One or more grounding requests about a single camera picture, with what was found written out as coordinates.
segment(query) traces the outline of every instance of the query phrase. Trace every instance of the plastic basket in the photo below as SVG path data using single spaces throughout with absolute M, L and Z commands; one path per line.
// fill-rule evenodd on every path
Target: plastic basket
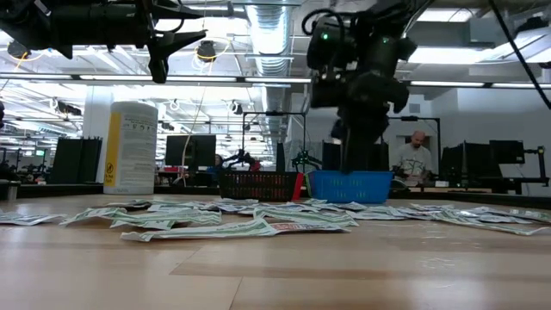
M 383 203 L 388 198 L 392 172 L 314 171 L 309 175 L 312 198 L 328 202 Z
M 297 172 L 224 171 L 219 175 L 220 196 L 258 199 L 262 202 L 290 202 L 300 199 L 304 175 Z

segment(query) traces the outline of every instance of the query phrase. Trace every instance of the black monitor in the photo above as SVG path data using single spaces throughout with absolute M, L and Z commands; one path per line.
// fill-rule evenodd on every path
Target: black monitor
M 524 143 L 515 140 L 491 140 L 492 158 L 498 164 L 524 164 Z
M 439 174 L 440 178 L 445 181 L 461 181 L 463 175 L 463 144 L 443 149 Z
M 171 166 L 182 165 L 183 148 L 188 140 L 187 135 L 170 135 L 166 138 L 166 154 L 164 164 Z M 216 154 L 215 135 L 192 135 L 189 137 L 186 149 L 187 166 L 214 166 Z
M 465 155 L 469 179 L 503 177 L 499 164 L 492 158 L 489 144 L 465 143 Z

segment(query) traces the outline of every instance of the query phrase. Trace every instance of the ceiling duct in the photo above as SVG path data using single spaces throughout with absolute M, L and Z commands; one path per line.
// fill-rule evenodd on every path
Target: ceiling duct
M 251 21 L 251 40 L 254 53 L 267 55 L 285 54 L 289 48 L 290 17 L 289 7 L 275 5 L 250 5 L 246 8 Z M 277 57 L 255 59 L 258 73 L 263 77 L 285 77 L 289 71 L 289 60 Z M 263 107 L 266 111 L 282 111 L 288 100 L 286 89 L 263 87 Z M 267 117 L 269 134 L 278 134 L 281 117 Z

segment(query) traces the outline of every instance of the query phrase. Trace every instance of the white container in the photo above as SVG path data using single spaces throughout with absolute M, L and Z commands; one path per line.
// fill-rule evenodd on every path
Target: white container
M 115 102 L 111 105 L 104 194 L 153 194 L 157 121 L 157 109 L 147 104 Z

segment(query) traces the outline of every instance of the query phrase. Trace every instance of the gray t-shirt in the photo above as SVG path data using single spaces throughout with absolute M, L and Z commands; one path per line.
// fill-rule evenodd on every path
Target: gray t-shirt
M 432 170 L 431 161 L 429 150 L 422 146 L 416 149 L 408 143 L 398 148 L 393 165 L 410 176 L 421 176 L 423 172 Z

